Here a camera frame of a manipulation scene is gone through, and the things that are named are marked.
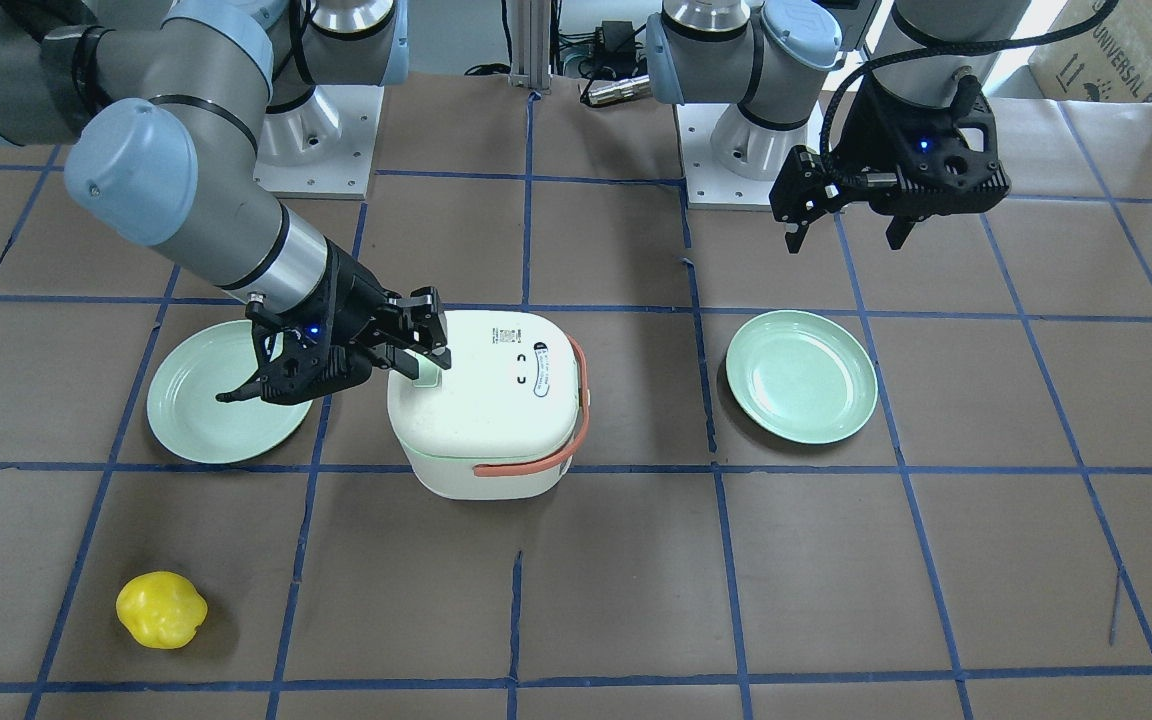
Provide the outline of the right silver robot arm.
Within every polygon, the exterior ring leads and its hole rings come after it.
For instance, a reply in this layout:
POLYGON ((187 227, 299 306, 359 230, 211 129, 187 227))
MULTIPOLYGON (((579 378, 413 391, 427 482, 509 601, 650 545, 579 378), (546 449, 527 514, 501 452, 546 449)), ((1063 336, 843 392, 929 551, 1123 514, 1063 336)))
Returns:
POLYGON ((175 1, 151 29, 103 26, 84 1, 0 1, 0 146, 68 143, 73 200, 243 302, 256 367, 223 404, 450 369, 433 287, 387 290, 253 177, 293 88, 407 74, 403 1, 175 1))

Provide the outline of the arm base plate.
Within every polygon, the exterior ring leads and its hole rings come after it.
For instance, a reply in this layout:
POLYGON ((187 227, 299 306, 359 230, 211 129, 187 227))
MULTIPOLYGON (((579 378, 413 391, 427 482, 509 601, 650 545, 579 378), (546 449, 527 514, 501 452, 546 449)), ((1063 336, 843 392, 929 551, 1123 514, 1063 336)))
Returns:
POLYGON ((384 88, 317 86, 265 115, 253 181, 282 199, 365 200, 384 88))
POLYGON ((694 209, 771 209, 770 194, 794 146, 814 146, 823 108, 804 126, 776 131, 751 123, 735 104, 675 106, 687 194, 694 209))

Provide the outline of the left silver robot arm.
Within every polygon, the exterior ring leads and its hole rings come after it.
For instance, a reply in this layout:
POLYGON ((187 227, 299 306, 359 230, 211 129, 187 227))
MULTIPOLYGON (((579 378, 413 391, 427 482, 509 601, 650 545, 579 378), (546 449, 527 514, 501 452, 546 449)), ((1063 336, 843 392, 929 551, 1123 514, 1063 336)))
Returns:
MULTIPOLYGON (((840 15, 851 1, 664 1, 645 29, 659 103, 718 103, 742 132, 791 137, 844 53, 840 15)), ((773 152, 771 210, 799 251, 808 227, 851 202, 890 218, 890 249, 931 217, 977 214, 1010 192, 979 67, 1009 38, 1024 1, 896 1, 872 68, 861 78, 838 143, 773 152)))

